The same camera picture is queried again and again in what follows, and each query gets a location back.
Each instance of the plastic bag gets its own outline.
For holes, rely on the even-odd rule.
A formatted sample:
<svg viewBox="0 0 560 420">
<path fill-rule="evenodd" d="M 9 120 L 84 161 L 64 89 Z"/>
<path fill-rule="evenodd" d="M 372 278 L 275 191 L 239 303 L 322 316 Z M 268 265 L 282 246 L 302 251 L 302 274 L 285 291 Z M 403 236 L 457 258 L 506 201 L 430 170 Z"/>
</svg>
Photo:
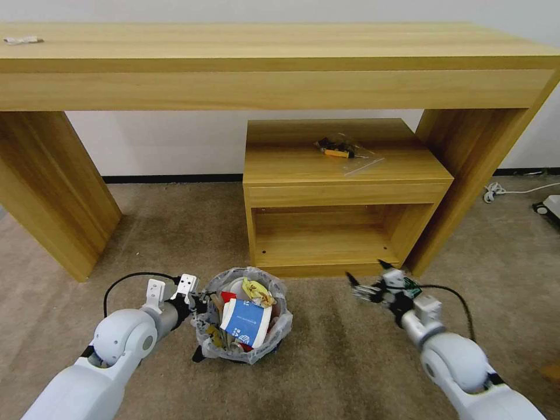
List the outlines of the plastic bag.
<svg viewBox="0 0 560 420">
<path fill-rule="evenodd" d="M 208 303 L 208 311 L 199 314 L 197 319 L 194 320 L 194 323 L 197 332 L 197 341 L 202 348 L 202 355 L 204 357 L 211 359 L 222 358 L 253 365 L 265 355 L 275 350 L 280 342 L 289 334 L 292 330 L 293 316 L 286 304 L 286 286 L 284 283 L 282 283 L 279 278 L 255 267 L 232 268 L 224 271 L 210 280 L 210 283 L 207 284 L 202 292 L 219 292 L 226 284 L 240 277 L 247 277 L 249 280 L 255 280 L 265 286 L 274 299 L 276 299 L 276 303 L 279 307 L 278 320 L 268 332 L 263 345 L 246 353 L 236 353 L 216 347 L 212 342 L 212 337 L 206 333 L 209 324 L 220 324 L 218 310 L 211 301 Z"/>
<path fill-rule="evenodd" d="M 334 151 L 337 156 L 329 156 L 329 158 L 347 177 L 363 172 L 384 159 L 379 153 L 366 149 L 352 137 L 341 132 L 330 134 L 314 144 L 325 154 Z"/>
</svg>

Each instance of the beige carpet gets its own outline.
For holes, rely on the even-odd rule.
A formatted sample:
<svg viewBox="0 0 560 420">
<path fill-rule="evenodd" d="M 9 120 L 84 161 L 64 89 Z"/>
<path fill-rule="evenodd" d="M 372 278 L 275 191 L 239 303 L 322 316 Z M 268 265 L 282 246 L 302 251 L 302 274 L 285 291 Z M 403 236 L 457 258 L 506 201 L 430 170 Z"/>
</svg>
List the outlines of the beige carpet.
<svg viewBox="0 0 560 420">
<path fill-rule="evenodd" d="M 558 177 L 501 177 L 530 188 Z M 73 281 L 9 215 L 0 220 L 0 417 L 17 419 L 73 363 L 102 317 L 107 286 L 132 271 L 188 272 L 205 282 L 247 265 L 240 184 L 111 185 L 125 214 L 86 283 Z M 559 190 L 478 200 L 422 281 L 449 285 L 471 306 L 494 368 L 549 419 L 560 388 L 539 368 L 560 359 L 559 229 L 530 205 Z M 293 332 L 255 366 L 194 364 L 185 324 L 159 344 L 128 384 L 119 419 L 453 419 L 392 315 L 354 300 L 344 279 L 289 279 Z M 146 281 L 119 285 L 109 309 L 142 304 Z M 467 334 L 459 302 L 448 328 Z"/>
</svg>

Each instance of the nightstand drawer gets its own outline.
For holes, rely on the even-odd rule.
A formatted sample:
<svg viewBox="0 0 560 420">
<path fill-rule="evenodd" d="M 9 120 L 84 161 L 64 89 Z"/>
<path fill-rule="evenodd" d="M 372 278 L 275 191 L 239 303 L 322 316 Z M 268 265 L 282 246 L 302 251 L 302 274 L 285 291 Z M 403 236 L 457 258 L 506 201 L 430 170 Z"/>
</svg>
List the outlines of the nightstand drawer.
<svg viewBox="0 0 560 420">
<path fill-rule="evenodd" d="M 249 207 L 306 207 L 438 202 L 450 183 L 247 187 Z"/>
</svg>

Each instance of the white cable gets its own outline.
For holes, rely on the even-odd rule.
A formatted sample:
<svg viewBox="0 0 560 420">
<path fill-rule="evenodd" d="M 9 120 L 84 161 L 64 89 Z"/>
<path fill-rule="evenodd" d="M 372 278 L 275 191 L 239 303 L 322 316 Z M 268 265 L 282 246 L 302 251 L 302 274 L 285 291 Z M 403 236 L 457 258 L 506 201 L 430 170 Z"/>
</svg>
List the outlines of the white cable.
<svg viewBox="0 0 560 420">
<path fill-rule="evenodd" d="M 490 183 L 486 188 L 486 192 L 484 193 L 484 202 L 491 203 L 494 201 L 495 195 L 502 195 L 502 194 L 527 194 L 532 193 L 533 191 L 542 190 L 543 188 L 553 187 L 553 186 L 560 185 L 560 183 L 548 184 L 543 185 L 541 187 L 533 188 L 532 190 L 527 191 L 508 191 L 504 187 L 502 187 L 499 183 Z"/>
</svg>

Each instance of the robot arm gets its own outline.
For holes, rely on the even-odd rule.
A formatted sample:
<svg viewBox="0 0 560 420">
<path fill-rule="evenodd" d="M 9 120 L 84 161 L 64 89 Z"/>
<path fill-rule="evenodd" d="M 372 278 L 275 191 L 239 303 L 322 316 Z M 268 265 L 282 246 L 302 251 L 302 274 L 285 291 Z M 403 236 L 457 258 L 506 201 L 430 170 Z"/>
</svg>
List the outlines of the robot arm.
<svg viewBox="0 0 560 420">
<path fill-rule="evenodd" d="M 474 341 L 445 331 L 442 304 L 419 296 L 418 286 L 390 264 L 380 282 L 362 286 L 347 273 L 353 294 L 382 303 L 421 352 L 422 367 L 449 399 L 461 420 L 545 420 L 536 407 L 506 385 Z"/>
<path fill-rule="evenodd" d="M 103 319 L 83 354 L 53 378 L 23 419 L 113 419 L 141 360 L 196 310 L 193 292 L 197 286 L 196 277 L 183 274 L 177 292 L 164 301 L 165 283 L 151 279 L 146 303 Z"/>
</svg>

